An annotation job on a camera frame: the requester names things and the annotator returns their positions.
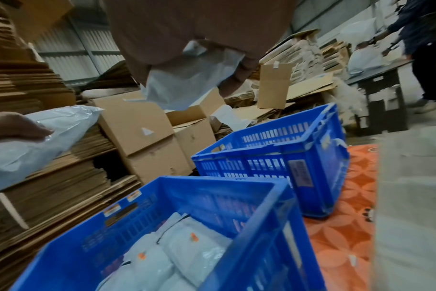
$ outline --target standing person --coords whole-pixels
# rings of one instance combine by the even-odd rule
[[[400,37],[405,43],[405,54],[413,59],[413,74],[424,95],[416,102],[416,113],[436,109],[436,0],[408,0],[398,20],[371,41],[358,48],[374,45],[390,34],[402,29]]]
[[[219,84],[237,90],[260,58],[283,36],[296,0],[103,0],[114,41],[136,81],[146,86],[152,65],[180,56],[191,40],[207,40],[245,54]]]

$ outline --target shoe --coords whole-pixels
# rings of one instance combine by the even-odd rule
[[[427,100],[427,99],[419,99],[415,103],[410,104],[408,107],[410,107],[410,108],[423,107],[424,105],[427,104],[427,102],[429,102],[429,100]]]
[[[429,100],[429,101],[427,101],[426,105],[416,109],[415,113],[417,113],[417,114],[427,113],[427,112],[434,111],[434,110],[436,110],[436,101]]]

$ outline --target black pants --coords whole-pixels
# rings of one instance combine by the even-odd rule
[[[420,46],[413,60],[413,74],[424,90],[423,99],[436,101],[436,42]]]

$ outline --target orange floor mat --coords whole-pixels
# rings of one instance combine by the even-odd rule
[[[376,145],[348,150],[351,163],[333,214],[305,219],[328,291],[369,290],[378,152]]]

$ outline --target black table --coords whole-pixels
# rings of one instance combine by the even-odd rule
[[[396,132],[408,130],[407,112],[403,99],[398,68],[411,63],[408,60],[397,60],[390,65],[371,69],[345,81],[349,86],[362,89],[367,97],[369,115],[356,116],[361,135],[381,134],[383,131]],[[370,95],[383,89],[394,88],[397,95],[396,107],[386,108],[384,100],[371,101]]]

